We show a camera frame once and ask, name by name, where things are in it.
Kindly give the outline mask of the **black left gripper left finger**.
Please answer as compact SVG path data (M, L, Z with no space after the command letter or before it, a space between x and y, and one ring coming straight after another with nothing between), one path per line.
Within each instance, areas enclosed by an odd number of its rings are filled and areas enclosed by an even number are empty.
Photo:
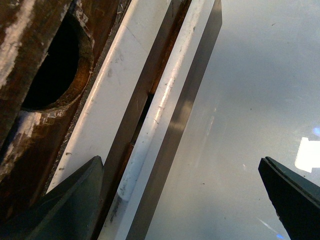
M2 240L89 240L97 219L103 163L95 156L35 205L0 227Z

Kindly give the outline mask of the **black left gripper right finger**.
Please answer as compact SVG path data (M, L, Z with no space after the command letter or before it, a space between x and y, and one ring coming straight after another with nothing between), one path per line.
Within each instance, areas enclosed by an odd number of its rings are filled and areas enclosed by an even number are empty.
M320 238L320 187L271 157L258 171L279 220L292 240Z

